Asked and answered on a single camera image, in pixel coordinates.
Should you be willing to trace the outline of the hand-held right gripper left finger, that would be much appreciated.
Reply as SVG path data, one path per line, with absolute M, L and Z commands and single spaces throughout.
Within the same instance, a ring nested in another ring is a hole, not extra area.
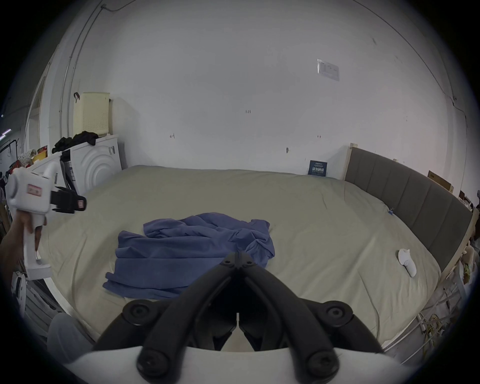
M 129 302 L 93 351 L 140 346 L 134 364 L 138 373 L 146 380 L 173 380 L 186 347 L 220 351 L 237 327 L 237 310 L 224 303 L 222 292 L 238 263 L 238 252 L 227 255 L 176 298 Z

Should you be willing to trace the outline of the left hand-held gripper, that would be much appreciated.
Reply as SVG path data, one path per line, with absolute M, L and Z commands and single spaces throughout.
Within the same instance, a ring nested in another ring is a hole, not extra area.
M 60 171 L 56 163 L 50 164 L 40 174 L 20 167 L 13 171 L 7 183 L 7 202 L 15 214 L 22 211 L 29 214 L 31 231 L 24 225 L 22 229 L 23 265 L 28 280 L 39 280 L 51 276 L 51 266 L 37 258 L 36 228 L 44 225 L 51 211 L 51 195 L 55 188 L 56 175 Z M 74 190 L 57 188 L 56 212 L 74 214 L 87 208 L 87 199 Z

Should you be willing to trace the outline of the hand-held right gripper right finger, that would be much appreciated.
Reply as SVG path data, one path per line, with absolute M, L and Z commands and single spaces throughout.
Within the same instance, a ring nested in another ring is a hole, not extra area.
M 340 370 L 335 347 L 383 355 L 348 304 L 302 299 L 243 252 L 238 273 L 240 330 L 254 351 L 289 348 L 300 381 L 333 379 Z

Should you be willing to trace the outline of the person's left hand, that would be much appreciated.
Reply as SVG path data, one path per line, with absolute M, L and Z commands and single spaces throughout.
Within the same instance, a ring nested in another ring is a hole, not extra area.
M 23 255 L 24 231 L 34 234 L 34 250 L 38 251 L 43 226 L 47 225 L 47 219 L 39 226 L 33 226 L 32 214 L 29 212 L 17 210 L 10 230 L 13 235 L 13 242 L 20 255 Z

